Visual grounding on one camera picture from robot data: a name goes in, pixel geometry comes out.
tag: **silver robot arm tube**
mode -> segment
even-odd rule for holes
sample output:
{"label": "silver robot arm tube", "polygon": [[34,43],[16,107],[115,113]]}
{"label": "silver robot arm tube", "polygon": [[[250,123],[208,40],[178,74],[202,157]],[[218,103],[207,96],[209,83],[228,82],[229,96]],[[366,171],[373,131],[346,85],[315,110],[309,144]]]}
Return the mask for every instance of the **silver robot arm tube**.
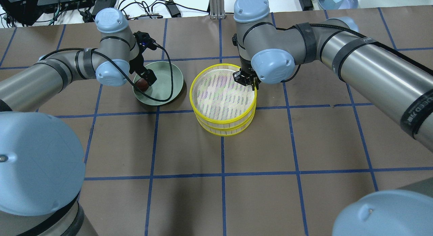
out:
{"label": "silver robot arm tube", "polygon": [[[121,13],[110,8],[101,11],[109,20],[97,22],[101,31],[99,49],[112,60],[124,60],[126,63],[139,54],[139,47],[131,32],[128,22]],[[106,27],[111,22],[120,30],[108,32]],[[59,52],[38,61],[26,70],[0,82],[0,109],[4,111],[32,112],[55,96],[75,80],[96,79],[95,70],[106,62],[103,57],[84,51]]]}
{"label": "silver robot arm tube", "polygon": [[260,82],[276,84],[293,76],[294,65],[320,60],[433,151],[433,71],[374,39],[342,29],[357,30],[349,18],[279,31],[271,23],[268,5],[267,0],[235,3],[233,41],[241,57],[236,82],[256,88]]}

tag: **brown tile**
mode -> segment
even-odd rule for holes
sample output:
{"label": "brown tile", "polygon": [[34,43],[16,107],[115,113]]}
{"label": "brown tile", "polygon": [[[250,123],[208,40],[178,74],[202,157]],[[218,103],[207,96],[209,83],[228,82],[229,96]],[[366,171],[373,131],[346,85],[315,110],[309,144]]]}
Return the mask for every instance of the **brown tile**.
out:
{"label": "brown tile", "polygon": [[400,51],[402,54],[410,57],[418,63],[433,69],[433,50],[416,50],[416,51]]}
{"label": "brown tile", "polygon": [[370,102],[367,98],[362,96],[357,90],[355,90],[353,87],[350,87],[350,91],[352,93],[353,101],[355,103],[367,103]]}
{"label": "brown tile", "polygon": [[209,16],[168,19],[165,46],[170,58],[218,57],[218,20]]}
{"label": "brown tile", "polygon": [[100,40],[101,33],[94,22],[69,24],[66,26],[60,48],[99,48]]}
{"label": "brown tile", "polygon": [[96,119],[86,176],[150,175],[155,115]]}
{"label": "brown tile", "polygon": [[301,182],[310,236],[331,235],[341,210],[374,192],[370,173],[305,174]]}
{"label": "brown tile", "polygon": [[56,50],[62,31],[63,25],[19,27],[2,67],[33,65],[42,55]]}
{"label": "brown tile", "polygon": [[432,153],[373,106],[356,108],[373,168],[433,166]]}
{"label": "brown tile", "polygon": [[255,111],[245,131],[224,138],[224,159],[228,173],[294,171],[287,110]]}
{"label": "brown tile", "polygon": [[286,90],[290,105],[350,103],[345,83],[319,61],[302,65]]}
{"label": "brown tile", "polygon": [[305,235],[295,175],[226,177],[227,235]]}
{"label": "brown tile", "polygon": [[[226,58],[223,63],[240,66],[239,58]],[[285,106],[284,89],[282,84],[268,85],[261,83],[257,91],[257,107]]]}
{"label": "brown tile", "polygon": [[6,51],[7,46],[9,45],[9,41],[12,38],[13,34],[14,34],[14,29],[13,28],[11,28],[11,29],[9,29],[9,28],[6,28],[6,29],[2,28],[2,29],[0,29],[0,39],[2,39],[0,41],[0,56],[1,56],[0,57],[0,61],[1,61],[1,58],[3,58],[3,55],[4,55],[5,51]]}
{"label": "brown tile", "polygon": [[160,114],[156,175],[221,172],[221,138],[208,133],[194,113]]}
{"label": "brown tile", "polygon": [[394,190],[433,177],[432,170],[375,172],[379,190]]}
{"label": "brown tile", "polygon": [[92,128],[93,117],[88,118],[68,118],[62,119],[80,139],[83,151],[86,153],[87,143],[89,141],[90,129]]}
{"label": "brown tile", "polygon": [[226,15],[226,18],[221,20],[221,33],[223,56],[239,56],[237,47],[232,43],[232,37],[236,33],[236,21],[233,15]]}
{"label": "brown tile", "polygon": [[120,87],[104,86],[99,99],[98,113],[154,112],[156,106],[146,105],[135,97],[132,85],[127,82]]}
{"label": "brown tile", "polygon": [[377,8],[328,10],[327,13],[329,18],[351,17],[358,25],[359,33],[392,47],[391,39]]}
{"label": "brown tile", "polygon": [[143,236],[149,180],[85,181],[80,204],[99,235]]}
{"label": "brown tile", "polygon": [[368,168],[352,107],[291,109],[300,170]]}
{"label": "brown tile", "polygon": [[[129,21],[131,31],[137,32],[147,32],[150,37],[155,39],[155,41],[159,45],[164,44],[164,28],[165,28],[165,19],[138,19],[138,20],[130,20]],[[167,50],[170,58],[172,57],[172,53]],[[162,50],[150,50],[146,49],[143,53],[144,59],[146,60],[160,60],[162,57]]]}
{"label": "brown tile", "polygon": [[223,235],[221,178],[154,179],[149,235]]}
{"label": "brown tile", "polygon": [[25,69],[11,69],[11,70],[0,70],[0,81],[6,80],[14,74],[20,73]]}
{"label": "brown tile", "polygon": [[433,47],[431,5],[381,8],[381,10],[397,48]]}
{"label": "brown tile", "polygon": [[161,111],[191,110],[189,91],[193,80],[201,71],[218,63],[220,63],[218,59],[173,61],[173,64],[182,71],[186,85],[184,85],[180,94],[172,102],[161,106]]}
{"label": "brown tile", "polygon": [[39,108],[42,113],[51,115],[94,114],[100,84],[97,80],[72,82]]}
{"label": "brown tile", "polygon": [[319,23],[326,20],[326,17],[323,10],[312,10],[274,13],[274,19],[277,27],[289,28],[304,22]]}

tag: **brown ball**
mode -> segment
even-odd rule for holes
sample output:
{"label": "brown ball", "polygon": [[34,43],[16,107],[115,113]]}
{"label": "brown ball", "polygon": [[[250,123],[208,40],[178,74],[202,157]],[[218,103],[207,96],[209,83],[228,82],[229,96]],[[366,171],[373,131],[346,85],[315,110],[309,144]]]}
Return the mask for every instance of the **brown ball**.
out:
{"label": "brown ball", "polygon": [[135,85],[138,89],[140,89],[140,91],[147,91],[147,89],[149,89],[149,84],[143,78],[140,78],[139,80],[137,80],[135,82]]}

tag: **tiled surface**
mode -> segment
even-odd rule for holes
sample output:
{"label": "tiled surface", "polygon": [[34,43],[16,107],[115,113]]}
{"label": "tiled surface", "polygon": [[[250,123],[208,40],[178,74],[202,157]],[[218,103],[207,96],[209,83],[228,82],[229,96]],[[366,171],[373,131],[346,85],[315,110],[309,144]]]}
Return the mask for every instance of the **tiled surface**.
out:
{"label": "tiled surface", "polygon": [[[432,9],[275,13],[274,19],[286,28],[321,22],[326,14],[351,16],[362,33],[388,45],[392,39],[400,51],[433,67],[426,20]],[[355,90],[350,96],[345,83],[318,62],[303,66],[285,85],[261,84],[250,127],[234,137],[213,136],[196,121],[189,89],[208,66],[240,64],[231,43],[232,16],[130,25],[165,42],[185,78],[177,99],[149,107],[129,85],[100,89],[84,80],[39,109],[62,118],[82,142],[87,169],[80,203],[101,236],[330,235],[337,214],[362,196],[433,176],[431,152]],[[98,46],[92,23],[62,31],[19,28],[12,38],[14,29],[0,30],[0,80],[58,45]],[[148,62],[162,58],[161,51],[146,50],[144,56]]]}

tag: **light blue cap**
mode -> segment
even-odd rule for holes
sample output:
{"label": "light blue cap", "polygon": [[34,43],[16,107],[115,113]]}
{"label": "light blue cap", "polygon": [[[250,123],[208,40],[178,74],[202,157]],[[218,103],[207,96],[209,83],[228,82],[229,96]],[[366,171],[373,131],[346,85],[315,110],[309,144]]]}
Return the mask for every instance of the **light blue cap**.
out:
{"label": "light blue cap", "polygon": [[262,82],[276,84],[293,74],[295,60],[288,52],[271,48],[254,54],[251,65]]}
{"label": "light blue cap", "polygon": [[116,33],[128,27],[128,20],[117,8],[104,8],[95,17],[98,30],[102,33]]}
{"label": "light blue cap", "polygon": [[[113,59],[113,62],[119,66],[125,74],[130,71],[130,64],[123,59]],[[122,73],[110,62],[105,61],[96,69],[96,80],[102,85],[119,87],[127,82]]]}
{"label": "light blue cap", "polygon": [[408,190],[364,196],[338,215],[333,236],[431,236],[433,198]]}
{"label": "light blue cap", "polygon": [[254,22],[269,14],[268,0],[236,0],[234,19],[240,23]]}
{"label": "light blue cap", "polygon": [[18,216],[52,213],[71,202],[85,176],[76,134],[44,113],[0,113],[0,210]]}
{"label": "light blue cap", "polygon": [[330,18],[330,19],[341,20],[342,22],[344,22],[349,27],[349,29],[356,31],[356,32],[359,32],[358,25],[356,25],[355,21],[351,17],[342,16],[342,17]]}

